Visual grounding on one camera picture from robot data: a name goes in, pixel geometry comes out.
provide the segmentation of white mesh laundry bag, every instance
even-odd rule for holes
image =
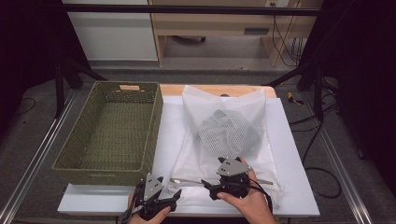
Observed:
[[[186,86],[182,98],[187,131],[168,187],[172,193],[182,189],[177,204],[224,206],[222,200],[212,201],[201,179],[218,184],[218,157],[243,157],[259,182],[273,183],[262,187],[274,207],[280,206],[283,188],[266,132],[264,90],[225,98]]]

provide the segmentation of wicker basket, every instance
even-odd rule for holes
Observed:
[[[95,82],[52,169],[76,185],[136,185],[151,172],[162,111],[159,83]]]

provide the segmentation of basket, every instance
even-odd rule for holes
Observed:
[[[96,81],[52,169],[75,185],[134,186],[151,172],[159,83]]]

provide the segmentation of white table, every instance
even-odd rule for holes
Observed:
[[[185,130],[181,96],[163,97],[163,118],[159,130],[152,174],[163,176],[160,198],[167,198],[167,183],[177,162]],[[274,209],[276,217],[319,216],[317,203],[302,166],[283,106],[278,98],[267,98],[267,131],[273,149],[280,182],[285,186],[282,205]],[[58,211],[78,216],[118,216],[127,208],[134,187],[75,186],[69,184]],[[241,217],[233,207],[178,206],[170,217]]]

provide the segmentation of human hand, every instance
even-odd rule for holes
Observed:
[[[249,179],[257,182],[257,177],[253,170],[249,171],[247,175]],[[258,187],[254,181],[250,181],[250,185]],[[249,189],[247,196],[242,199],[235,198],[225,192],[218,193],[217,196],[238,209],[250,224],[276,223],[264,195],[256,189]]]
[[[133,197],[134,197],[133,193],[131,195],[129,195],[128,207],[131,205]],[[170,206],[165,207],[154,218],[150,219],[149,221],[146,221],[145,219],[140,217],[138,214],[134,214],[128,224],[144,224],[144,223],[147,223],[147,224],[159,224],[166,218],[166,216],[169,214],[170,211],[171,211],[171,207]]]

